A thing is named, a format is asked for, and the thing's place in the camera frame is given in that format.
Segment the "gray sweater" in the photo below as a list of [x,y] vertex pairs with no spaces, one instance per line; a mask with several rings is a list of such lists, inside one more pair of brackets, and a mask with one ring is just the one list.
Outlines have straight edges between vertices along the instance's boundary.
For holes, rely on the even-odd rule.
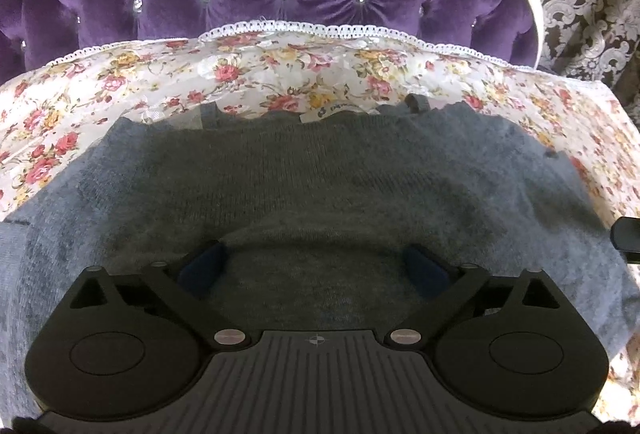
[[516,276],[544,269],[610,356],[638,325],[639,292],[569,159],[465,104],[410,115],[198,130],[117,121],[0,223],[0,417],[38,409],[22,364],[80,271],[130,273],[206,239],[230,250],[210,304],[248,330],[376,328],[422,303],[400,251]]

